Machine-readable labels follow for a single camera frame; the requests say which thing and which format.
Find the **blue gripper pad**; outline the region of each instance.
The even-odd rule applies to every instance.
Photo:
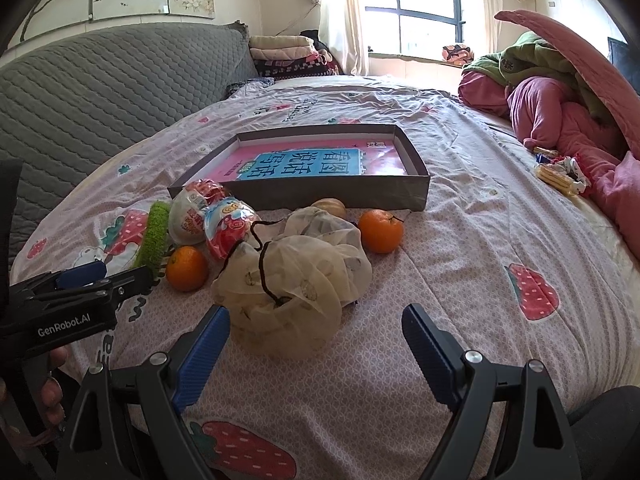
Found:
[[[107,275],[107,266],[100,260],[95,260],[80,267],[65,270],[57,280],[58,289],[76,288],[78,286],[89,285],[89,283],[99,282]]]
[[[455,412],[465,386],[460,345],[449,333],[439,330],[417,303],[402,312],[402,334],[433,396]]]
[[[229,311],[220,306],[202,330],[200,325],[194,330],[194,332],[200,330],[200,334],[197,335],[196,341],[176,374],[172,405],[177,413],[182,413],[187,406],[196,403],[200,397],[220,352],[229,338],[230,327]]]

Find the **snack wrapper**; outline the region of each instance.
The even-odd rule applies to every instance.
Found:
[[[580,153],[574,157],[558,156],[549,163],[538,164],[535,175],[565,196],[587,196],[593,190],[591,177],[580,167]]]
[[[243,240],[251,224],[260,220],[255,211],[247,204],[230,196],[207,210],[204,219],[204,232],[207,247],[212,256],[226,260],[238,240]]]
[[[179,245],[195,245],[205,240],[204,217],[230,193],[213,180],[188,183],[174,198],[169,212],[169,235]]]

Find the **strawberry print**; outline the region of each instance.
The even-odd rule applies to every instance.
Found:
[[[146,211],[140,211],[132,209],[127,211],[126,216],[119,216],[116,219],[115,232],[108,233],[108,236],[102,239],[105,244],[104,253],[111,256],[118,256],[122,254],[127,244],[136,244],[140,246],[142,244],[142,237],[146,229],[146,219],[149,213]]]
[[[518,297],[520,309],[529,321],[544,319],[558,309],[558,293],[540,274],[518,264],[511,264],[505,269]]]
[[[262,480],[296,477],[296,462],[271,442],[229,422],[190,424],[193,439],[213,468],[234,471]]]
[[[44,249],[44,246],[47,244],[47,239],[43,238],[42,240],[38,240],[31,246],[29,252],[27,253],[27,259],[31,260],[40,254],[40,252]]]

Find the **pink clothing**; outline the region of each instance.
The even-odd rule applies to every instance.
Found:
[[[527,27],[551,43],[611,111],[620,129],[601,126],[574,102],[568,86],[542,77],[523,81],[508,97],[514,131],[525,146],[557,148],[569,156],[580,153],[580,166],[592,179],[592,199],[640,258],[640,98],[601,53],[561,23],[529,10],[502,11],[496,18]],[[498,92],[493,89],[490,99],[483,95],[484,88],[491,87],[487,80],[493,82],[482,74],[463,77],[460,99],[502,115]]]
[[[575,98],[568,85],[555,79],[525,79],[507,99],[518,140],[528,150],[555,148],[562,129],[562,104]]]
[[[504,86],[480,72],[465,72],[458,86],[458,97],[467,106],[509,118]]]

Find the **green jacket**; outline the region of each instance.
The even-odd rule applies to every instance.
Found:
[[[481,72],[502,86],[517,86],[533,76],[550,77],[574,89],[591,117],[603,124],[615,124],[607,107],[594,94],[574,66],[550,43],[537,34],[525,32],[518,41],[498,54],[488,54],[472,61],[462,70]]]

